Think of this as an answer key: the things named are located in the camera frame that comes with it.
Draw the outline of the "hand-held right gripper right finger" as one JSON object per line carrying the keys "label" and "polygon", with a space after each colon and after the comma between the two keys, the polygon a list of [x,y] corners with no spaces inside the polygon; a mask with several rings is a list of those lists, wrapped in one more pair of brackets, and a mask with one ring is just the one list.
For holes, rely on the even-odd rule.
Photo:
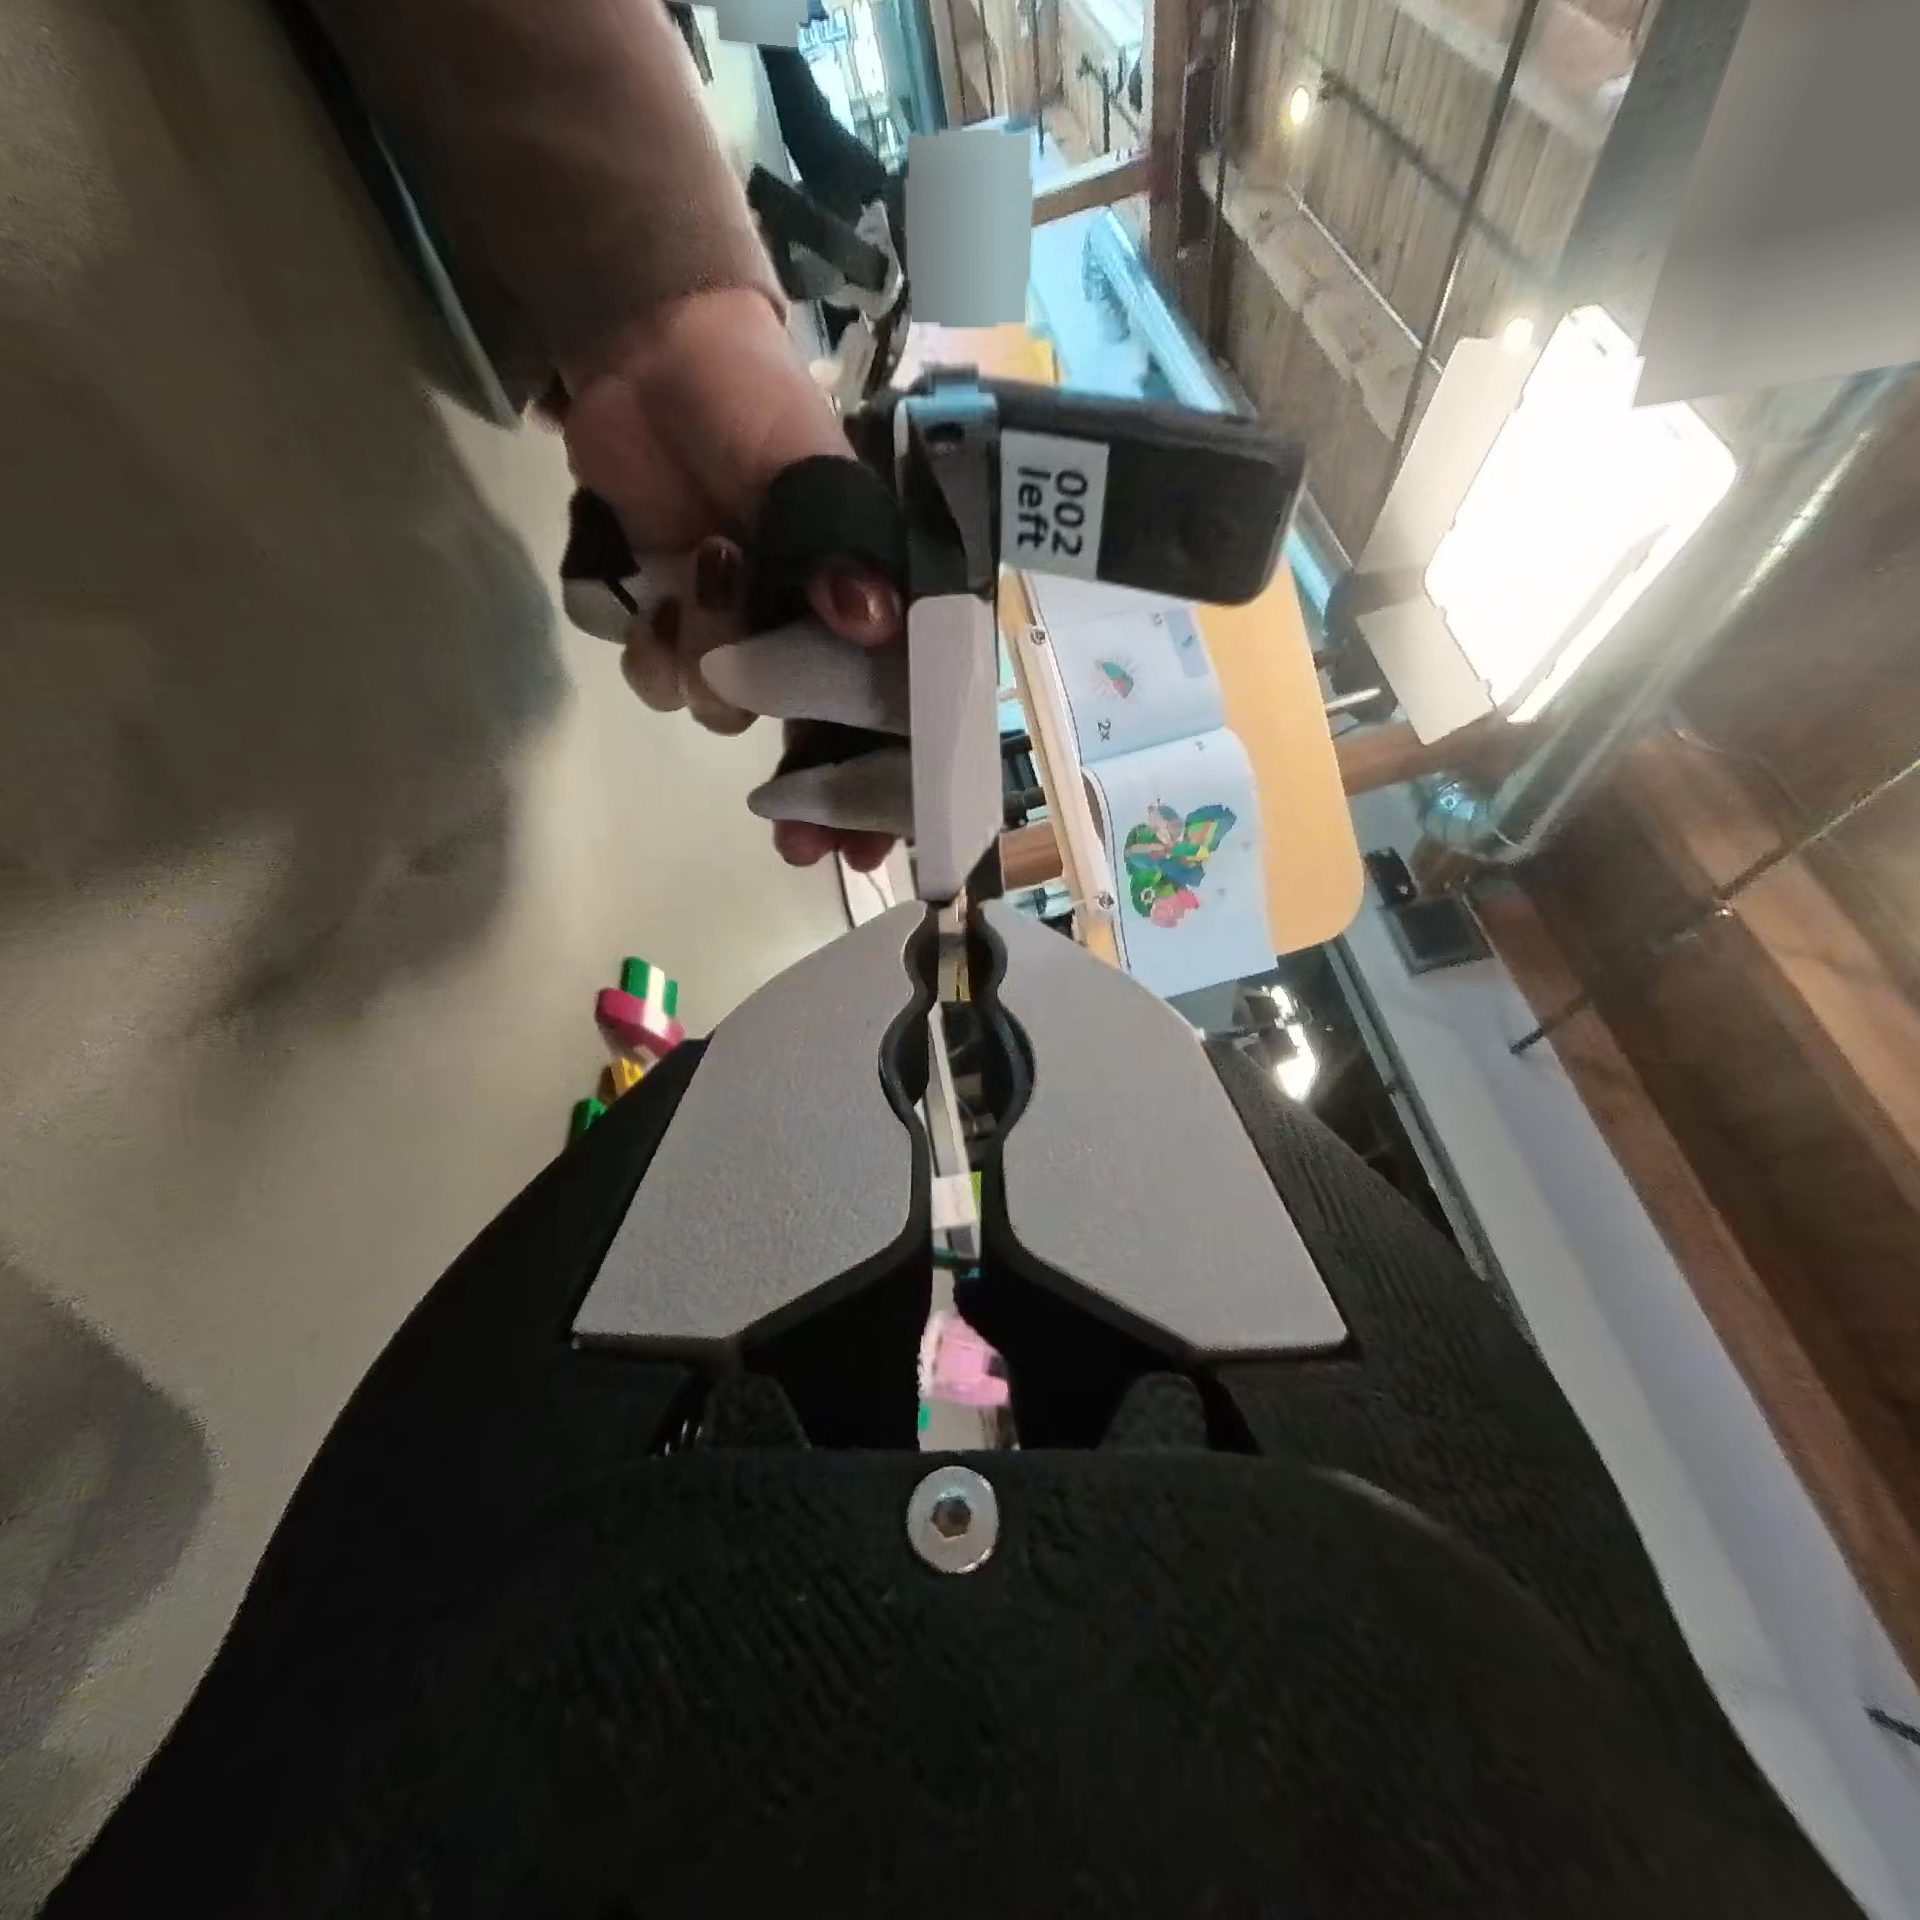
{"label": "hand-held right gripper right finger", "polygon": [[1165,1357],[1340,1348],[1346,1325],[1196,1032],[1003,902],[976,930],[1026,1062],[998,1149],[1012,1252]]}

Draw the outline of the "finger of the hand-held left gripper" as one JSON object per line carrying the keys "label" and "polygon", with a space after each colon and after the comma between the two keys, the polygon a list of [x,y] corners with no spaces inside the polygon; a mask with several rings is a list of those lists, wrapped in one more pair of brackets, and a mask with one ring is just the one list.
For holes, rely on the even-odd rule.
{"label": "finger of the hand-held left gripper", "polygon": [[956,900],[1001,832],[998,637],[987,601],[908,609],[909,845],[920,900]]}

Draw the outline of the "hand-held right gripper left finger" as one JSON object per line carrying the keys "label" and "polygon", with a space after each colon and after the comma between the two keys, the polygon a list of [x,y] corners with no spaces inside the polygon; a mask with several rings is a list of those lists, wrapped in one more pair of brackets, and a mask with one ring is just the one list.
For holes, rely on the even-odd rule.
{"label": "hand-held right gripper left finger", "polygon": [[743,1358],[920,1230],[920,906],[708,1039],[574,1314],[581,1346]]}

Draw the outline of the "small multicolour lego assembly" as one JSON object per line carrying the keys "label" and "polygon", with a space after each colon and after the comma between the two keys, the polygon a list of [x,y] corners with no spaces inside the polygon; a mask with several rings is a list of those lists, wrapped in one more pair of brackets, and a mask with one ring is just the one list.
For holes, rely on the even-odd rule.
{"label": "small multicolour lego assembly", "polygon": [[965,1318],[960,1284],[982,1254],[980,1189],[956,1072],[949,1016],[967,1011],[967,926],[960,902],[928,917],[933,932],[926,1016],[928,1080],[920,1123],[931,1163],[931,1306],[920,1335],[920,1446],[931,1453],[991,1451],[1015,1437],[1011,1387],[996,1350]]}

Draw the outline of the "person's left forearm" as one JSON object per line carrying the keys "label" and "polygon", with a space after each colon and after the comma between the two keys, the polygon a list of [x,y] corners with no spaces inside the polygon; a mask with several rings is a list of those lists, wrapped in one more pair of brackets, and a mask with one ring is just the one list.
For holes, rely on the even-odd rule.
{"label": "person's left forearm", "polygon": [[658,3],[323,3],[314,24],[524,410],[685,300],[785,300]]}

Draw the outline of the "green butterfly lego model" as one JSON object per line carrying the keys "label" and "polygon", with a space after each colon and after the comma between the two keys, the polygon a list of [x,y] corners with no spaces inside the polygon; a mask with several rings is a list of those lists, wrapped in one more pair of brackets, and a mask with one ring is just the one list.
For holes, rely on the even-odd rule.
{"label": "green butterfly lego model", "polygon": [[688,1039],[682,982],[656,960],[628,954],[613,982],[595,994],[593,1025],[606,1049],[595,1086],[568,1114],[565,1139],[577,1142]]}

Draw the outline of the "lego instruction booklet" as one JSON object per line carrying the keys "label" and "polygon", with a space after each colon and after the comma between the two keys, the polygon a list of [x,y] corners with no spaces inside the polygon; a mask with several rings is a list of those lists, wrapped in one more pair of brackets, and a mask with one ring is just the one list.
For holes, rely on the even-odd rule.
{"label": "lego instruction booklet", "polygon": [[1112,875],[1120,962],[1172,1000],[1274,962],[1259,792],[1196,611],[1029,576]]}

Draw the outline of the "person's left hand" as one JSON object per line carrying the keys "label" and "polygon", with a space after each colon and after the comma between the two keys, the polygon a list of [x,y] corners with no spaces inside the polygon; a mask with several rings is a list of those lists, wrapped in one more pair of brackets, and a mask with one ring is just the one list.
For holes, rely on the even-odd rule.
{"label": "person's left hand", "polygon": [[564,372],[564,444],[647,580],[620,672],[653,713],[685,713],[719,737],[757,719],[721,702],[703,659],[743,635],[743,544],[763,498],[850,442],[782,311],[761,292],[702,292],[647,316]]}

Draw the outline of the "spare hand-held gripper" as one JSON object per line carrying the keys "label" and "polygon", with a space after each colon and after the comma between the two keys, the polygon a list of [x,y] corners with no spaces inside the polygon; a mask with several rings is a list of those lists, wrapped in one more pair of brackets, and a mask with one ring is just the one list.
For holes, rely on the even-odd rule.
{"label": "spare hand-held gripper", "polygon": [[746,202],[789,300],[863,324],[879,352],[899,343],[908,281],[885,198],[848,223],[757,163]]}

